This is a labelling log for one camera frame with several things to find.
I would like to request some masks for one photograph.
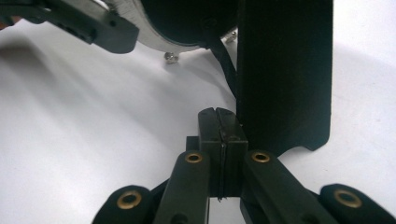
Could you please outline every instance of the brass ring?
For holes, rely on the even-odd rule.
[[[349,196],[351,200],[346,200],[342,198],[342,195]],[[335,200],[337,200],[337,202],[351,208],[359,208],[362,205],[361,199],[358,196],[356,196],[356,194],[348,190],[338,189],[334,192],[334,197]]]
[[[189,154],[187,154],[185,159],[189,163],[197,163],[197,162],[202,161],[203,158],[202,158],[201,154],[189,153]]]
[[[134,196],[134,199],[131,202],[125,202],[124,199],[128,196]],[[117,200],[117,206],[120,209],[131,209],[138,206],[141,201],[142,195],[140,195],[139,192],[137,192],[136,190],[128,190],[121,194],[121,196]]]
[[[255,152],[251,155],[251,159],[257,162],[265,163],[270,160],[270,156],[263,152]]]

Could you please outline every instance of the black mechanical arm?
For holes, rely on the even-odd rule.
[[[315,150],[329,138],[332,0],[194,1],[202,11],[190,17],[187,12],[175,24],[191,27],[181,38],[172,24],[162,24],[173,19],[173,11],[152,13],[161,9],[161,1],[129,1],[146,7],[153,29],[167,41],[212,50],[235,96],[236,115],[221,108],[201,111],[199,135],[187,137],[187,150],[171,177],[153,190],[128,186],[115,191],[93,223],[207,223],[211,197],[239,197],[249,224],[396,223],[351,187],[335,184],[319,195],[310,192],[277,159],[292,147]],[[174,6],[188,8],[179,0]],[[49,21],[114,53],[132,51],[139,34],[139,27],[98,1],[0,0],[0,15],[9,24],[9,16]],[[220,41],[233,27],[232,17],[239,29],[236,70]]]

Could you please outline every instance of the white table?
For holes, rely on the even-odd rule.
[[[392,0],[335,1],[330,141],[280,157],[308,189],[346,184],[394,216],[395,11]],[[114,190],[154,188],[208,107],[235,108],[209,51],[166,65],[142,45],[115,55],[50,24],[1,31],[0,222],[89,223]],[[243,223],[239,200],[212,200],[210,223]]]

